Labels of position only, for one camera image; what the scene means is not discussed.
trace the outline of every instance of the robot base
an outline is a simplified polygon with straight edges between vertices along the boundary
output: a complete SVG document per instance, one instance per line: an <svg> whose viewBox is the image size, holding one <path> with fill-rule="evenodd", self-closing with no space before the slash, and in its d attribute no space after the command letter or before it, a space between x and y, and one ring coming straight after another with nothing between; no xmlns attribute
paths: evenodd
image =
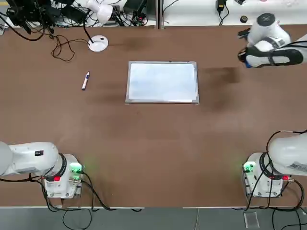
<svg viewBox="0 0 307 230"><path fill-rule="evenodd" d="M262 153L257 152L252 154L248 161L242 167L242 174L243 174L243 182L244 182L244 189L246 192L246 196L250 196L251 192L253 191L255 184L262 173L259 161L260 156ZM272 192L270 195L270 188L272 182ZM257 186L252 194L255 197L278 197L281 193L283 185L283 180L273 180L267 177L266 175L262 175L259 179Z"/></svg>
<svg viewBox="0 0 307 230"><path fill-rule="evenodd" d="M58 181L45 180L45 189L49 198L69 199L81 194L82 174L75 174L73 171L76 167L82 168L77 159L70 155L64 154L66 158L66 170Z"/></svg>

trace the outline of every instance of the lamp base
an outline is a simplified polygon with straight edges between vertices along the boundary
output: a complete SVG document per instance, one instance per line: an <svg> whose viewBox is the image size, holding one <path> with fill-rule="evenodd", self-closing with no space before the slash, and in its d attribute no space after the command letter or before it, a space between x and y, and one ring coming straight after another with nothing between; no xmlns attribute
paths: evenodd
<svg viewBox="0 0 307 230"><path fill-rule="evenodd" d="M102 36L102 35L96 35L96 36L92 37L92 40L93 40L94 43L89 41L88 47L90 48L90 50L92 50L94 52L101 52L101 51L105 50L109 45L108 39L106 37Z"/></svg>

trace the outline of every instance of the label sticker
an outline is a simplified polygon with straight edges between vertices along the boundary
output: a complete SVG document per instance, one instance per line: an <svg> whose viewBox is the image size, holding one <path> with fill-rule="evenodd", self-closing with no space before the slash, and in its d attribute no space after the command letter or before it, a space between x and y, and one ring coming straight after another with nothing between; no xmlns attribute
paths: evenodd
<svg viewBox="0 0 307 230"><path fill-rule="evenodd" d="M295 161L294 163L289 165L288 168L299 170L299 171L307 173L307 164L300 164L297 161Z"/></svg>

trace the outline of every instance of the whiteboard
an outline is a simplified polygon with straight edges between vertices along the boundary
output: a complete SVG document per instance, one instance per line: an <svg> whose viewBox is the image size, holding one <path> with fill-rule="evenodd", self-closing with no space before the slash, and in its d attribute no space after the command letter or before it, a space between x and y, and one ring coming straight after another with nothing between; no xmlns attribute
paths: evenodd
<svg viewBox="0 0 307 230"><path fill-rule="evenodd" d="M196 62L130 61L126 103L199 104Z"/></svg>

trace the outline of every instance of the power adapter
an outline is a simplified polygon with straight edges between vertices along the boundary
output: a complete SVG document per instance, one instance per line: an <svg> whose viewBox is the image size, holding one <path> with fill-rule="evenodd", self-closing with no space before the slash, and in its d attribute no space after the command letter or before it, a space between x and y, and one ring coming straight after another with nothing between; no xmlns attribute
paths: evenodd
<svg viewBox="0 0 307 230"><path fill-rule="evenodd" d="M225 0L216 0L216 10L221 14L221 12L224 10L225 7Z"/></svg>

